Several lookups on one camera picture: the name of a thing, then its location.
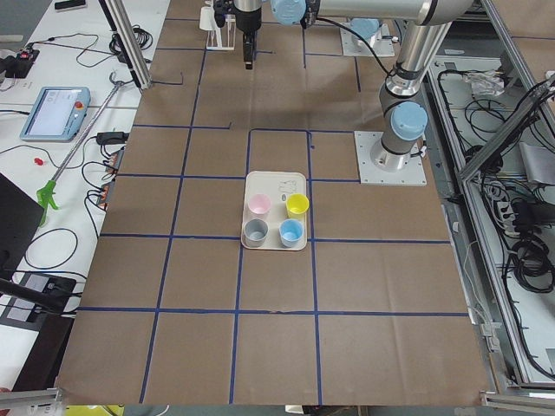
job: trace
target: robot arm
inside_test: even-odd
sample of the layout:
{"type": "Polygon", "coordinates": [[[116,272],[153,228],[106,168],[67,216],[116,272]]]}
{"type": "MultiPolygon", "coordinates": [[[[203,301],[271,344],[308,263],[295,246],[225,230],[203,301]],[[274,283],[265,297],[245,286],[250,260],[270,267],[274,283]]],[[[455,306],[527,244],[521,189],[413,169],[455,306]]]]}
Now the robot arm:
{"type": "MultiPolygon", "coordinates": [[[[385,132],[371,151],[378,167],[397,172],[408,163],[412,146],[428,123],[426,111],[411,99],[418,94],[451,22],[472,3],[473,0],[271,0],[271,11],[280,23],[301,23],[304,28],[310,27],[318,16],[409,20],[397,62],[380,92],[385,132]]],[[[237,27],[244,32],[247,68],[252,68],[261,7],[261,0],[216,0],[214,5],[216,21],[223,22],[225,13],[236,15],[237,27]]]]}

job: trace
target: gray cup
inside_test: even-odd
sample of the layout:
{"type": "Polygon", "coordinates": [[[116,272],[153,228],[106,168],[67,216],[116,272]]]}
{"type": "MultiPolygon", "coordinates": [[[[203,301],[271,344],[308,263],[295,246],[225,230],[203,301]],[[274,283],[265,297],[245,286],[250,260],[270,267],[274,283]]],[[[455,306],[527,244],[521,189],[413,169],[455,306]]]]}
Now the gray cup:
{"type": "Polygon", "coordinates": [[[247,247],[260,247],[268,235],[268,224],[259,218],[254,218],[243,228],[245,245],[247,247]]]}

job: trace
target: table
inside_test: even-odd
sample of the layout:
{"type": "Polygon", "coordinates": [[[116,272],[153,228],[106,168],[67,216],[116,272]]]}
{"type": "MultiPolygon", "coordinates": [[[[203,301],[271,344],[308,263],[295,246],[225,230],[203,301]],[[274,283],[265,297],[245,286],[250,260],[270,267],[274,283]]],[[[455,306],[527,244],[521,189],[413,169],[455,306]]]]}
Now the table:
{"type": "MultiPolygon", "coordinates": [[[[161,24],[167,11],[169,1],[146,0],[143,2],[127,2],[127,12],[133,23],[149,30],[153,35],[153,45],[156,45],[160,37],[161,24]]],[[[107,50],[109,42],[109,27],[104,15],[100,11],[98,2],[88,2],[86,9],[71,10],[66,12],[54,12],[54,2],[49,6],[47,12],[39,22],[31,41],[48,38],[52,35],[66,35],[75,32],[98,33],[100,41],[97,48],[107,50]]],[[[83,42],[83,39],[65,39],[67,44],[73,41],[83,42]]],[[[85,86],[91,90],[91,107],[88,116],[83,122],[86,126],[94,111],[104,101],[113,85],[108,76],[116,70],[116,78],[128,77],[128,71],[123,64],[115,63],[115,59],[104,62],[95,69],[85,69],[75,62],[77,54],[73,49],[64,49],[42,45],[41,54],[36,65],[29,72],[29,77],[17,82],[15,88],[0,93],[0,109],[18,109],[29,111],[42,87],[45,86],[85,86]]],[[[152,58],[154,47],[146,51],[145,57],[152,58]]],[[[93,127],[92,134],[102,131],[125,131],[129,132],[134,122],[136,108],[139,104],[140,92],[132,85],[122,88],[110,106],[93,127]]],[[[19,133],[23,128],[25,116],[20,114],[0,114],[0,138],[2,145],[0,152],[4,149],[25,144],[19,140],[19,133]]],[[[56,162],[61,162],[68,153],[70,143],[29,143],[47,149],[56,162]]],[[[109,151],[115,151],[120,146],[109,146],[109,151]]],[[[74,166],[79,164],[82,154],[75,156],[74,166]]],[[[85,160],[102,161],[99,147],[92,140],[85,147],[85,160]]],[[[43,187],[51,178],[55,168],[48,161],[43,151],[29,148],[19,148],[9,153],[0,155],[0,170],[12,182],[24,190],[32,198],[36,197],[36,190],[43,187]],[[45,160],[43,166],[33,162],[35,157],[45,160]]],[[[104,176],[103,168],[100,166],[89,166],[87,178],[96,184],[102,183],[104,176]]],[[[76,253],[63,265],[64,270],[74,271],[83,275],[88,274],[88,268],[95,252],[96,236],[87,212],[83,204],[86,191],[89,189],[81,176],[81,170],[68,170],[58,180],[55,201],[60,206],[59,211],[49,209],[46,224],[37,232],[41,234],[48,230],[64,227],[75,231],[79,238],[76,253]]],[[[101,228],[104,213],[91,207],[91,215],[98,229],[101,228]]],[[[29,248],[29,259],[36,265],[48,266],[58,263],[56,260],[65,259],[70,253],[74,239],[68,234],[52,233],[49,237],[41,239],[29,248]]],[[[29,269],[23,261],[20,269],[29,269]]],[[[81,291],[82,279],[77,277],[78,285],[75,292],[81,291]]],[[[76,299],[71,300],[67,310],[77,306],[76,299]]],[[[0,386],[12,387],[23,363],[36,338],[36,332],[0,326],[0,337],[5,343],[5,354],[0,357],[0,386]]]]}
{"type": "Polygon", "coordinates": [[[69,402],[477,404],[434,168],[423,187],[358,180],[353,131],[383,130],[375,63],[319,54],[330,26],[267,23],[245,71],[240,49],[199,50],[194,7],[164,23],[153,76],[185,84],[143,94],[58,378],[69,402]],[[304,250],[241,246],[251,171],[307,178],[304,250]]]}

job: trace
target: yellow object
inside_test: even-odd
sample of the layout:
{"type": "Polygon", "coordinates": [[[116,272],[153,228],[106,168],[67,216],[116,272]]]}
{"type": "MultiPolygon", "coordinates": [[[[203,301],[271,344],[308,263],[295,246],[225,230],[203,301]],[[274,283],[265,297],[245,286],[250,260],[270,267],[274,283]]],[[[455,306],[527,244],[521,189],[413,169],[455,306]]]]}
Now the yellow object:
{"type": "Polygon", "coordinates": [[[309,210],[310,202],[302,193],[293,193],[285,202],[287,207],[287,217],[303,219],[304,214],[309,210]]]}
{"type": "Polygon", "coordinates": [[[68,406],[65,416],[123,416],[123,406],[68,406]]]}

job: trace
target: white table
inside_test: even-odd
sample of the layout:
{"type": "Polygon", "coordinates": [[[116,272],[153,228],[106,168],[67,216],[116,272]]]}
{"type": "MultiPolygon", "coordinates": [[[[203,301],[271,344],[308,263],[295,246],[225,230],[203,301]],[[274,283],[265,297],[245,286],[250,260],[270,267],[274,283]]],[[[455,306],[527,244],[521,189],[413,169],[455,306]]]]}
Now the white table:
{"type": "MultiPolygon", "coordinates": [[[[152,59],[169,0],[127,0],[125,3],[131,23],[139,24],[153,35],[153,46],[143,52],[146,58],[152,59]]],[[[89,0],[88,7],[85,9],[64,12],[55,12],[54,2],[52,2],[29,41],[41,41],[51,36],[71,35],[77,32],[99,35],[100,39],[93,49],[108,51],[111,32],[96,0],[89,0]]],[[[89,36],[75,36],[59,39],[56,42],[86,47],[91,40],[89,36]]],[[[100,106],[113,87],[108,80],[109,75],[115,71],[116,79],[125,81],[130,79],[127,66],[117,62],[115,57],[109,58],[95,68],[84,68],[75,61],[79,50],[42,44],[37,44],[36,48],[41,50],[41,54],[30,70],[29,76],[24,80],[18,80],[9,91],[0,93],[0,109],[29,111],[42,87],[88,87],[91,92],[91,108],[83,121],[84,128],[94,114],[95,107],[100,106]]],[[[82,56],[82,62],[91,64],[104,57],[106,55],[86,53],[82,56]]],[[[10,83],[11,80],[6,80],[3,88],[10,83]]],[[[94,125],[91,135],[104,131],[129,132],[139,101],[140,91],[134,84],[121,88],[94,125]]],[[[9,147],[26,144],[19,139],[25,120],[24,115],[0,113],[0,152],[9,147]]],[[[47,149],[54,161],[59,164],[73,143],[74,140],[69,143],[27,144],[47,149]]],[[[109,150],[114,151],[118,148],[119,146],[111,146],[109,150]]],[[[70,165],[79,164],[81,159],[80,151],[70,165]]],[[[91,140],[85,147],[85,160],[102,161],[102,159],[99,146],[91,140]]],[[[46,185],[55,171],[46,154],[39,150],[19,148],[0,155],[0,172],[33,199],[36,199],[36,190],[46,185]],[[34,158],[44,160],[44,165],[36,165],[34,158]]],[[[87,178],[93,183],[97,185],[102,183],[103,175],[101,166],[88,166],[87,178]]],[[[82,179],[81,169],[65,171],[58,179],[55,188],[55,202],[60,209],[55,211],[50,208],[45,225],[37,232],[38,235],[60,227],[73,230],[79,238],[76,253],[58,269],[78,272],[85,276],[88,274],[96,246],[95,231],[83,204],[88,189],[90,186],[82,179]]],[[[103,212],[93,206],[90,206],[90,211],[100,230],[104,219],[103,212]]],[[[68,257],[74,244],[75,239],[69,233],[54,232],[29,247],[29,260],[39,266],[60,263],[68,257]]],[[[31,270],[24,260],[19,268],[31,270]]],[[[18,274],[14,275],[15,280],[20,277],[18,274]]],[[[82,291],[82,280],[79,277],[75,278],[78,281],[75,292],[82,291]]],[[[1,303],[6,302],[7,298],[3,296],[1,303]]],[[[66,310],[71,310],[75,306],[77,306],[77,299],[70,300],[66,310]]],[[[34,331],[0,325],[0,339],[3,340],[3,353],[0,354],[0,387],[13,387],[35,342],[36,335],[37,332],[34,331]]]]}
{"type": "MultiPolygon", "coordinates": [[[[127,0],[124,3],[127,6],[131,24],[139,24],[153,36],[153,45],[143,51],[145,58],[152,60],[169,0],[127,0]]],[[[109,51],[108,44],[112,32],[97,0],[89,0],[88,6],[84,9],[62,12],[54,10],[53,1],[29,41],[44,41],[52,36],[74,33],[98,35],[98,43],[91,49],[109,51]]],[[[85,48],[93,40],[91,36],[75,36],[56,39],[53,43],[85,48]]],[[[33,104],[42,87],[88,87],[92,95],[90,105],[100,106],[112,89],[108,77],[113,71],[116,72],[116,78],[119,80],[131,79],[127,65],[118,62],[115,56],[94,68],[85,68],[75,60],[81,52],[78,49],[39,43],[35,48],[40,49],[41,53],[29,75],[23,80],[17,80],[16,85],[10,90],[0,93],[1,104],[33,104]]],[[[81,56],[80,62],[91,65],[105,57],[107,55],[86,52],[81,56]]],[[[11,79],[6,79],[0,89],[7,88],[11,83],[11,79]]],[[[139,106],[140,91],[133,84],[126,88],[129,90],[128,94],[115,97],[110,107],[137,108],[139,106]]]]}
{"type": "MultiPolygon", "coordinates": [[[[6,106],[0,105],[0,109],[18,109],[29,111],[29,106],[6,106]]],[[[92,117],[94,111],[89,110],[89,114],[84,121],[87,124],[92,117]]],[[[93,127],[93,132],[103,131],[125,131],[128,132],[133,125],[134,109],[125,108],[108,108],[101,115],[99,120],[93,127]]],[[[9,147],[30,144],[47,149],[54,161],[59,164],[72,143],[25,143],[19,140],[19,133],[23,128],[26,116],[20,114],[4,114],[0,113],[0,152],[9,147]]],[[[111,146],[113,151],[119,148],[111,146]]],[[[78,165],[81,162],[82,153],[76,154],[71,166],[78,165]]],[[[85,147],[85,159],[102,161],[100,148],[95,140],[91,140],[85,147]]],[[[48,161],[44,152],[29,149],[18,148],[14,151],[0,155],[0,172],[25,193],[33,199],[36,199],[36,190],[43,187],[47,180],[51,178],[56,169],[48,161]],[[41,158],[45,161],[43,166],[36,165],[34,158],[41,158]]],[[[101,177],[104,175],[101,166],[89,166],[87,178],[96,185],[99,185],[101,177]]],[[[59,270],[69,270],[83,275],[88,274],[88,268],[92,261],[96,246],[96,236],[88,214],[85,211],[83,198],[90,186],[84,182],[81,175],[81,169],[73,169],[65,171],[57,181],[55,188],[55,201],[60,207],[54,211],[51,208],[48,211],[47,221],[45,225],[39,228],[37,235],[45,231],[59,227],[69,228],[73,230],[78,238],[79,245],[75,254],[60,268],[59,270]]],[[[98,229],[101,228],[104,214],[102,211],[90,207],[93,218],[98,229]]],[[[38,266],[50,266],[60,263],[68,257],[73,250],[75,239],[67,232],[54,232],[44,239],[37,241],[29,247],[29,260],[38,266]]],[[[23,260],[19,266],[20,270],[31,270],[28,264],[23,260]]],[[[74,277],[78,284],[75,291],[82,291],[83,284],[80,277],[74,277]]],[[[75,306],[77,299],[73,299],[68,304],[66,310],[71,310],[75,306]]],[[[2,304],[7,302],[7,297],[2,296],[2,304]]],[[[37,332],[28,331],[19,328],[12,328],[0,325],[0,339],[3,340],[3,353],[0,354],[0,387],[12,387],[16,381],[19,372],[25,362],[30,349],[33,346],[37,332]]]]}

